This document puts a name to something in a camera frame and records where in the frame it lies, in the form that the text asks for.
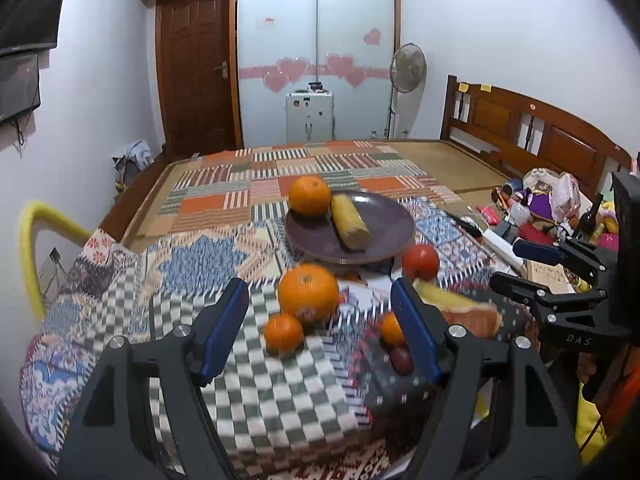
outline frosted glass panel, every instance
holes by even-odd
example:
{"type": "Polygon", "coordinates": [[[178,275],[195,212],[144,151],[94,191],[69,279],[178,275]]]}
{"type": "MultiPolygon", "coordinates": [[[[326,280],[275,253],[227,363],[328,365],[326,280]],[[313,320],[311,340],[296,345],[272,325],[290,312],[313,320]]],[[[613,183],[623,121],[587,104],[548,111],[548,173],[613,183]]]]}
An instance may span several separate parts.
{"type": "Polygon", "coordinates": [[[394,0],[318,0],[318,22],[320,81],[334,93],[336,139],[382,138],[394,0]]]}
{"type": "Polygon", "coordinates": [[[238,84],[246,147],[285,144],[287,92],[316,80],[316,0],[238,0],[238,84]]]}

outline bed headboard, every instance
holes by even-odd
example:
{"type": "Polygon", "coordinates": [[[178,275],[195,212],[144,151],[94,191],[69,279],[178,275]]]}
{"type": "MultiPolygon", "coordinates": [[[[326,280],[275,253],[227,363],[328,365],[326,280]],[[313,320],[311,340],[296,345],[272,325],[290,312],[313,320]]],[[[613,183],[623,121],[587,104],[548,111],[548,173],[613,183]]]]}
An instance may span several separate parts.
{"type": "Polygon", "coordinates": [[[631,156],[581,118],[503,88],[459,82],[453,75],[447,80],[440,138],[510,176],[532,168],[567,171],[590,199],[600,190],[606,165],[631,168],[631,156]]]}

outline plate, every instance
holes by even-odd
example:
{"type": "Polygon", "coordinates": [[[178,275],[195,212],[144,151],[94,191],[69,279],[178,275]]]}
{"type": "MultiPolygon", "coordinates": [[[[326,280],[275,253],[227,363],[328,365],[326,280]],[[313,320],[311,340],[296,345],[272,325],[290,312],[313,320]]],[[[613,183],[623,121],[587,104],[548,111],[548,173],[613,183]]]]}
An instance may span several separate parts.
{"type": "Polygon", "coordinates": [[[340,240],[331,214],[304,218],[287,213],[285,229],[292,247],[308,256],[332,264],[363,265],[386,260],[414,243],[415,223],[408,211],[386,196],[362,191],[341,191],[347,195],[371,233],[363,251],[352,251],[340,240]]]}

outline wall outlet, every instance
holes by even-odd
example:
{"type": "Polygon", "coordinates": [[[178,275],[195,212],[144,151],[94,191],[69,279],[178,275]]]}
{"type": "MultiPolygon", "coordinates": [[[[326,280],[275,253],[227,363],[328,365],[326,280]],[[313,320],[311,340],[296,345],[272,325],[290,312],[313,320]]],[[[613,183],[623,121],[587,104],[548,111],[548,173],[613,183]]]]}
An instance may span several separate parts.
{"type": "Polygon", "coordinates": [[[38,271],[38,283],[42,293],[47,290],[49,283],[51,283],[53,278],[56,277],[56,267],[58,266],[59,260],[60,253],[56,248],[53,248],[49,253],[49,256],[47,256],[46,261],[40,266],[40,270],[38,271]]]}

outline television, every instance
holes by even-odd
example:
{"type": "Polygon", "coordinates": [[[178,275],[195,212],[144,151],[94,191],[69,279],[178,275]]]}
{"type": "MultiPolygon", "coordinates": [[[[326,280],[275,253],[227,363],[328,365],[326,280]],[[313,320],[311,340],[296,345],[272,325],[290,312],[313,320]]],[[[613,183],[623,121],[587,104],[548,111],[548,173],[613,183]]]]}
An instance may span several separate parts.
{"type": "Polygon", "coordinates": [[[0,56],[37,52],[58,44],[62,0],[26,0],[0,35],[0,56]]]}
{"type": "Polygon", "coordinates": [[[40,106],[38,54],[0,58],[0,124],[40,106]]]}

